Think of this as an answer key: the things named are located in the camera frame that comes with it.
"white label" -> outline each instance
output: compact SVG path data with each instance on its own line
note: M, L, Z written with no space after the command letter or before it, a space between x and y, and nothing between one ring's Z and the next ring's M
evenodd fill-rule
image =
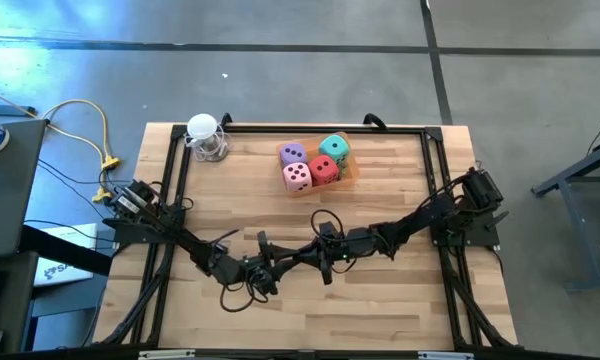
M129 201L129 199L127 199L127 198L126 198L126 197L124 197L124 196L120 196L120 197L118 198L118 202L119 202L120 204L122 204L122 206L124 206L124 207L126 207L127 209L129 209L129 211L131 211L131 212L132 212L132 213L134 213L134 214L137 214L137 213L138 213L138 211L140 211L140 208L139 208L139 207L135 206L135 204L134 204L134 203L132 203L131 201Z
M142 207L147 206L147 202L144 201L140 196L136 195L136 193L134 193L133 191L129 190L129 188L125 188L124 189L127 193L127 195L129 195L135 202L136 204L140 204Z

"dice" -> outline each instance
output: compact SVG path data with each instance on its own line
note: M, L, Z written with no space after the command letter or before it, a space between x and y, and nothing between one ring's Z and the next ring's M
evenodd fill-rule
M342 170L347 164L349 145L341 136L329 135L320 143L320 154L329 156Z
M289 143L280 149L280 159L282 166L287 166L294 163L308 163L309 158L302 144Z
M295 162L282 170L287 191L296 192L311 188L311 173L307 164Z
M309 163L313 186L329 184L338 179L338 166L327 155L319 155Z

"yellow cable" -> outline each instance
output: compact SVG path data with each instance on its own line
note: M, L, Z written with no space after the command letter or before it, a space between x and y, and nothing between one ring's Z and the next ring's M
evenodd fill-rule
M85 102L85 103L88 103L88 104L92 105L93 107L95 107L98 110L98 112L102 116L103 125L105 125L105 130L104 130L105 153L107 155L109 155L108 152L107 152L107 150L106 150L107 149L107 147L106 147L107 146L106 145L106 140L107 140L107 130L106 130L107 118L104 116L104 113L102 112L102 110L100 110L100 108L96 104L92 103L91 101L88 101L88 100L77 100L77 99L67 100L67 101L61 102L60 104L52 107L47 112L45 112L44 115L42 115L42 117L39 117L39 116L36 116L36 115L32 114L31 112L27 111L26 109L23 109L22 107L18 106L17 104L13 103L12 101L4 98L3 96L0 96L0 100L6 102L7 104L9 104L9 105L13 106L14 108L20 110L21 112L23 112L23 113L31 116L34 119L38 119L38 120L45 119L47 117L47 115L49 115L49 113L57 110L59 107L65 105L65 104L67 104L69 102ZM96 144L94 144L93 142L91 142L90 140L87 140L87 139L85 139L83 137L80 137L80 136L77 136L77 135L69 134L68 132L62 131L62 130L58 129L57 127L55 127L55 126L53 126L51 124L48 124L47 126L50 129L55 130L55 131L59 132L62 135L68 136L68 137L70 137L72 139L84 141L87 144L93 146L93 148L96 149L96 151L98 152L98 155L100 156L100 164L104 163L104 159L105 158L104 158L104 156L102 156L102 151L100 151L100 148Z
M69 104L69 103L84 103L84 104L91 105L92 107L94 107L94 108L95 108L95 109L96 109L96 110L97 110L97 111L100 113L100 117L102 118L102 132L103 132L103 142L104 142L104 144L103 144L103 148L104 148L104 153L105 153L105 156L103 156L103 155L102 155L102 151L100 151L100 148L98 147L98 145L94 144L92 141L90 141L90 140L88 140L88 139L85 139L85 138L83 138L83 137L81 137L81 136L78 136L78 135L73 135L73 134L70 134L70 133L68 133L68 132L66 132L66 131L63 131L63 130L61 130L61 129L57 128L57 127L56 127L56 126L54 126L54 125L47 124L47 126L48 126L50 129L52 129L52 130L54 130L54 131L57 131L58 133L60 133L60 134L62 134L62 135L64 135L64 136L67 136L67 137L69 137L69 138L72 138L72 139L80 140L80 141L83 141L83 142L85 142L85 143L87 143L87 144L91 145L91 146L92 146L94 149L96 149L96 151L98 152L98 156L100 157L100 167L101 167L101 168L104 168L104 167L105 167L105 165L107 165L107 164L109 164L109 163L118 163L118 162L119 162L119 160L118 160L117 158L112 158L112 157L110 156L110 154L109 154L109 149L108 149L108 136L107 136L107 132L108 132L108 131L107 131L107 116L104 114L104 112L102 111L102 109L100 109L100 107L99 107L98 105L94 104L93 102L91 102L91 101L89 101L89 100L84 100L84 99L70 99L70 100L66 100L66 101L63 101L63 102L61 102L61 103L60 103L60 104L58 104L58 105L55 105L55 106L53 106L51 109L47 110L47 111L46 111L46 112L45 112L45 113L42 115L42 117L38 117L38 116L36 116L35 114L33 114L33 113L31 113L31 112L27 111L26 109L24 109L24 108L22 108L22 107L18 106L17 104L13 103L12 101L10 101L10 100L8 100L8 99L4 98L3 96L0 96L0 99L1 99L2 101L6 102L7 104L9 104L9 105L13 106L14 108L16 108L16 109L20 110L22 113L24 113L24 114L27 114L27 115L31 116L32 118L34 118L34 119L38 119L38 120L44 120L44 119L47 119L47 118L48 118L49 120L51 120L51 118L50 118L50 117L52 117L52 116L55 114L55 111L56 111L56 110L58 110L60 107L62 107L62 106L64 106L64 105L66 105L66 104ZM104 175L104 172L101 172L99 177L100 177L100 179L101 179L101 182L104 182L104 181L106 180L106 178L105 178L105 175ZM102 186L101 186L101 187L100 187L100 189L99 189L98 195L96 195L96 196L94 197L94 199L95 199L96 197L98 197L98 200L102 198L102 196L101 196L100 192L102 192L102 193L104 193L104 192L105 192L105 190L102 188Z
M102 156L102 151L100 151L100 148L98 147L98 145L94 144L91 140L85 139L85 138L77 136L77 135L69 134L68 132L60 130L57 127L55 127L55 126L53 126L51 124L48 124L47 126L49 127L49 129L57 131L57 132L59 132L60 134L62 134L64 136L70 137L72 139L84 141L87 144L93 146L93 148L96 149L96 151L98 152L98 155L100 157L100 164L102 164L104 162L104 157Z
M109 155L109 149L108 149L108 141L109 140L107 138L107 133L108 133L108 131L107 131L107 116L104 114L104 111L102 111L102 109L100 109L100 107L98 105L94 104L93 102L91 102L89 100L84 100L84 99L70 99L70 100L66 100L66 101L61 102L58 105L55 105L51 109L47 110L47 112L45 112L44 115L42 115L42 118L43 119L49 119L49 120L51 120L51 117L53 117L53 115L56 112L56 110L58 110L59 108L61 108L62 106L66 105L66 104L71 104L71 103L88 104L88 105L91 105L92 107L94 107L96 110L98 110L98 112L100 113L100 117L102 118L102 137L103 137L103 142L104 142L104 144L103 144L104 154L107 157L109 157L110 155ZM60 132L58 128L51 127L51 129ZM62 132L60 132L60 133L63 134L63 135L69 136L69 134L67 134L67 133L62 133ZM77 138L77 139L81 140L80 137L76 137L75 135L73 135L73 136L74 136L73 137L74 139Z

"purple die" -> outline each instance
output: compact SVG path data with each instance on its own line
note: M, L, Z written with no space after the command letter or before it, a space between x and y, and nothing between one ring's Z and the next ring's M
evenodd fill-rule
M283 166L298 162L306 164L309 161L304 146L298 143L289 143L283 146L280 149L280 159L282 159Z

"pink die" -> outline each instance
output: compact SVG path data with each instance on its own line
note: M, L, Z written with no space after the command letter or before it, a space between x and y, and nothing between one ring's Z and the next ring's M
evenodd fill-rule
M311 173L307 164L289 164L282 171L288 191L303 191L311 187Z

